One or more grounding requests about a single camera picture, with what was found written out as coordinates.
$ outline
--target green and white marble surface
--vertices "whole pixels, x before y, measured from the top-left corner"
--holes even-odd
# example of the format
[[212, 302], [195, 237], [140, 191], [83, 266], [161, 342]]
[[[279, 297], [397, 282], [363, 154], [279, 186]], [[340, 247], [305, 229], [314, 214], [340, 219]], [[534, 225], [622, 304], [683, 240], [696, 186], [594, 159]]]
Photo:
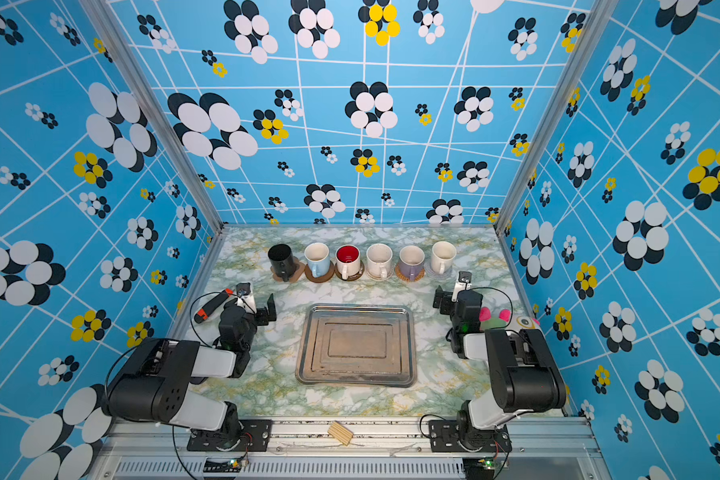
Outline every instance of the green and white marble surface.
[[[424, 276], [405, 283], [396, 276], [378, 282], [364, 275], [355, 282], [333, 278], [311, 283], [302, 276], [297, 283], [277, 283], [269, 270], [267, 250], [288, 244], [303, 262], [304, 249], [320, 241], [331, 249], [356, 245], [365, 258], [372, 244], [390, 245], [394, 262], [405, 245], [418, 245], [427, 255], [440, 240], [456, 245], [458, 255], [451, 280]], [[474, 286], [493, 286], [513, 301], [514, 313], [526, 315], [512, 282], [493, 229], [485, 227], [234, 227], [226, 235], [221, 255], [205, 292], [223, 290], [239, 282], [252, 284], [256, 304], [263, 306], [275, 294], [277, 321], [259, 327], [251, 348], [251, 360], [239, 379], [209, 379], [196, 392], [237, 404], [241, 416], [420, 416], [434, 413], [453, 416], [464, 400], [490, 388], [483, 362], [462, 360], [445, 341], [450, 328], [447, 316], [432, 308], [434, 289], [442, 284], [451, 290], [458, 270], [472, 272]], [[482, 290], [483, 306], [494, 317], [509, 308], [498, 292]], [[296, 357], [308, 308], [315, 303], [404, 305], [414, 317], [417, 381], [407, 389], [379, 386], [304, 385], [296, 380]], [[200, 336], [213, 341], [218, 322], [196, 326]], [[192, 330], [186, 338], [195, 339]]]

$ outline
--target blue patterned backdrop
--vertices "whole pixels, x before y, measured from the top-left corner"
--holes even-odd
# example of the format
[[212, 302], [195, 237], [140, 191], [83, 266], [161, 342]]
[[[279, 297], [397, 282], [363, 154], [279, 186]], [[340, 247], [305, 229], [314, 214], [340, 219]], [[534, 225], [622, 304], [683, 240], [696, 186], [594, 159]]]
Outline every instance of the blue patterned backdrop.
[[592, 5], [110, 2], [233, 224], [495, 220]]
[[505, 236], [617, 480], [720, 478], [720, 0], [621, 0]]
[[65, 407], [167, 334], [213, 235], [96, 36], [74, 1], [0, 2], [0, 478], [98, 450], [101, 411]]

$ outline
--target wooden block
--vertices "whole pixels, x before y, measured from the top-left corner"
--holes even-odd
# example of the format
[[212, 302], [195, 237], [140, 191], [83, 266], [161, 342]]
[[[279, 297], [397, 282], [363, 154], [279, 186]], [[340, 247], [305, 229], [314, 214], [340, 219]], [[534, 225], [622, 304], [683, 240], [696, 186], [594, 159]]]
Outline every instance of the wooden block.
[[328, 427], [328, 434], [339, 440], [345, 447], [349, 446], [353, 437], [352, 432], [347, 430], [347, 428], [339, 422], [334, 422]]

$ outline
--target metal tray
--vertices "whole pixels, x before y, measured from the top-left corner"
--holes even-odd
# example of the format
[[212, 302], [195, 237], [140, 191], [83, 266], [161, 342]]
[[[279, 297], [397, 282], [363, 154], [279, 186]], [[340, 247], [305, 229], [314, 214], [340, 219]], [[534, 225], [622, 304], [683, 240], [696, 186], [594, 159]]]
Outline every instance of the metal tray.
[[408, 308], [318, 303], [307, 311], [296, 378], [410, 387], [416, 383], [415, 352]]

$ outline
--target purple mug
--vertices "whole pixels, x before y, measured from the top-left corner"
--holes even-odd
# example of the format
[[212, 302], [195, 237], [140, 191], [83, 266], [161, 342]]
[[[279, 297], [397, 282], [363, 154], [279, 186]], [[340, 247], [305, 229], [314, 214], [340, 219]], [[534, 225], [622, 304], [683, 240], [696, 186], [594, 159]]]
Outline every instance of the purple mug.
[[424, 269], [424, 251], [416, 245], [407, 245], [400, 250], [398, 262], [400, 273], [413, 282]]

